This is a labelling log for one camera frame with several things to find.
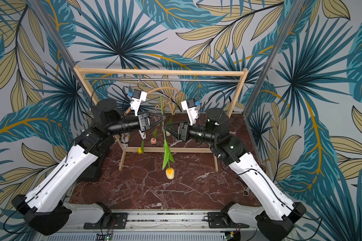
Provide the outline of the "pink tulip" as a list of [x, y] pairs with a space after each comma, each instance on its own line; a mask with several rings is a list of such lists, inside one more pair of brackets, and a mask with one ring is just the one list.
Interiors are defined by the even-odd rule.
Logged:
[[153, 137], [150, 140], [150, 143], [152, 145], [157, 143], [157, 132], [158, 132], [158, 127], [155, 128], [154, 132], [153, 132]]

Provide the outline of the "curved wooden clip hanger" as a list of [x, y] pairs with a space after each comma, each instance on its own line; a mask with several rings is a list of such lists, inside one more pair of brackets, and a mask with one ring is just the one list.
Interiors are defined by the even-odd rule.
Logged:
[[176, 113], [176, 110], [181, 111], [179, 100], [182, 97], [182, 93], [174, 88], [169, 80], [160, 79], [150, 79], [150, 78], [139, 78], [136, 80], [137, 89], [147, 93], [146, 99], [143, 100], [140, 104], [143, 107], [143, 103], [149, 101], [150, 103], [158, 99], [158, 103], [155, 106], [155, 109], [161, 108], [161, 111], [168, 109], [172, 115]]

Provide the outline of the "orange cream tulip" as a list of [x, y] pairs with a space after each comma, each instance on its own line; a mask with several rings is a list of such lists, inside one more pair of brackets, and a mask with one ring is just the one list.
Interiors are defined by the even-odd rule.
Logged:
[[166, 131], [165, 131], [165, 124], [162, 123], [162, 132], [164, 136], [164, 160], [162, 164], [162, 169], [166, 169], [166, 177], [169, 180], [174, 179], [175, 177], [175, 170], [171, 167], [171, 162], [174, 162], [174, 158], [172, 156], [172, 153], [170, 151], [168, 142], [166, 140]]

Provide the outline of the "yellow tulip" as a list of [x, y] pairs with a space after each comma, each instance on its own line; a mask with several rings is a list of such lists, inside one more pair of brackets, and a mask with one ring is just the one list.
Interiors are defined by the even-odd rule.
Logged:
[[144, 153], [144, 140], [141, 140], [141, 145], [140, 147], [138, 148], [137, 152], [139, 154], [143, 154]]

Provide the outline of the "cream white tulip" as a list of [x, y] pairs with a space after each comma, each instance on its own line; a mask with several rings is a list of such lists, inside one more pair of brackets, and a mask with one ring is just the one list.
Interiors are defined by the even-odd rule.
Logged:
[[[172, 117], [168, 120], [167, 125], [171, 124], [171, 123], [173, 123], [173, 118]], [[166, 131], [166, 136], [169, 137], [170, 135], [171, 135], [171, 133]]]

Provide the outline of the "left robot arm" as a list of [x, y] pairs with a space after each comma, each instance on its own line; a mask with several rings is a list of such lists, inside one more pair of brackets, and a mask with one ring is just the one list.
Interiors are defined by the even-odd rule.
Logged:
[[75, 139], [58, 166], [33, 190], [12, 200], [13, 207], [23, 215], [28, 227], [45, 236], [67, 225], [89, 224], [106, 228], [112, 222], [108, 207], [100, 202], [66, 203], [61, 200], [63, 195], [88, 167], [108, 153], [115, 135], [144, 133], [166, 119], [162, 114], [150, 112], [125, 115], [111, 98], [99, 101], [91, 112], [90, 127]]

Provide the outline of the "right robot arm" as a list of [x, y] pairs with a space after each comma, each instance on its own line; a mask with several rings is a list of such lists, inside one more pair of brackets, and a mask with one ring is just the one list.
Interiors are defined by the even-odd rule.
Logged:
[[165, 130], [183, 142], [195, 140], [209, 144], [211, 152], [228, 166], [253, 192], [260, 207], [230, 203], [223, 214], [237, 225], [248, 225], [258, 230], [270, 241], [282, 241], [302, 218], [306, 207], [284, 195], [260, 168], [253, 154], [238, 137], [230, 134], [230, 118], [220, 108], [206, 112], [204, 125], [176, 122]]

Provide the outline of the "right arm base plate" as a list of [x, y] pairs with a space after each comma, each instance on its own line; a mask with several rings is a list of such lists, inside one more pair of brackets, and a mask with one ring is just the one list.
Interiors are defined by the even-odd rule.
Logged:
[[210, 229], [234, 229], [234, 228], [249, 228], [249, 225], [236, 224], [233, 222], [229, 215], [222, 212], [208, 212], [207, 219]]

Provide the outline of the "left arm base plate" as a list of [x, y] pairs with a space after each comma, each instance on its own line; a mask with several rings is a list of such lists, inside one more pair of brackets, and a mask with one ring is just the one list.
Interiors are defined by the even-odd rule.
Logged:
[[128, 218], [127, 212], [112, 212], [105, 214], [100, 221], [95, 224], [85, 223], [83, 228], [85, 230], [123, 230], [126, 227]]

